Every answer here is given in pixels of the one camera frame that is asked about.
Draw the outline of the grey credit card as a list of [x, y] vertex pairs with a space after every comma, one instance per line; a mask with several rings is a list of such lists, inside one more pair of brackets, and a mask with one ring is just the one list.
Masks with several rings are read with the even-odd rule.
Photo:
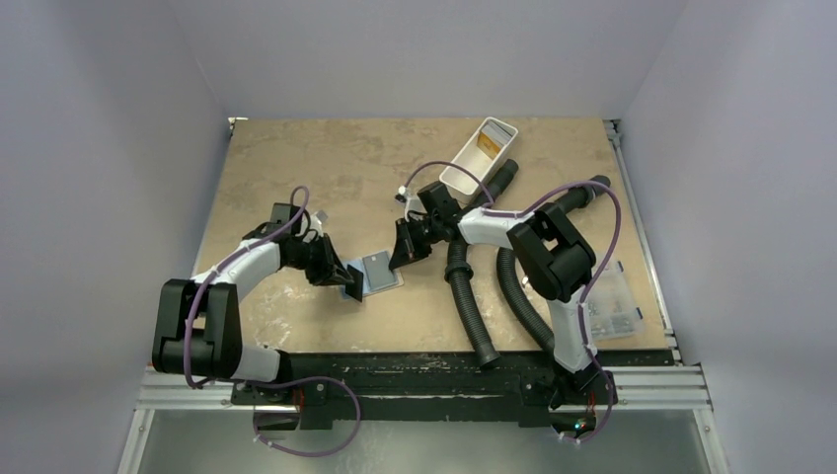
[[390, 269], [390, 254], [380, 251], [361, 258], [365, 277], [364, 292], [372, 294], [396, 287], [399, 276]]

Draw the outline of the beige leather card holder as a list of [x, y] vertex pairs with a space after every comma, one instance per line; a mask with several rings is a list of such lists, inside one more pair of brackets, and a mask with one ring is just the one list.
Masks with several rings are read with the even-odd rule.
[[363, 273], [362, 296], [368, 297], [404, 284], [401, 273], [389, 269], [390, 261], [390, 252], [383, 250], [349, 260], [344, 266]]

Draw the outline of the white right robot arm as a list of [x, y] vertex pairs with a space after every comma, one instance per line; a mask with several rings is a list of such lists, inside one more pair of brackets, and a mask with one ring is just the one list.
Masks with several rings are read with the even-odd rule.
[[604, 257], [598, 258], [569, 218], [571, 211], [607, 195], [617, 217], [614, 230], [619, 232], [622, 209], [609, 179], [595, 176], [562, 185], [522, 211], [492, 208], [502, 190], [501, 185], [487, 185], [471, 204], [460, 206], [439, 182], [417, 195], [400, 188], [397, 198], [405, 213], [395, 222], [390, 269], [423, 260], [434, 244], [447, 242], [444, 278], [480, 365], [491, 366], [499, 354], [477, 307], [466, 254], [471, 246], [495, 247], [501, 293], [532, 338], [553, 357], [558, 401], [590, 402], [600, 387], [606, 402], [615, 404], [617, 390], [599, 361], [587, 300], [618, 239], [613, 237]]

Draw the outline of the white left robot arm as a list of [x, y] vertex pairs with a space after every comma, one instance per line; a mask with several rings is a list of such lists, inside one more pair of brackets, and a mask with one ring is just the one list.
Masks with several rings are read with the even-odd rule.
[[161, 288], [152, 365], [163, 373], [256, 382], [271, 404], [293, 394], [288, 353], [245, 343], [240, 303], [280, 270], [303, 272], [313, 286], [341, 286], [355, 300], [363, 272], [345, 266], [320, 221], [298, 205], [277, 202], [268, 221], [247, 233], [236, 250], [210, 270], [172, 278]]

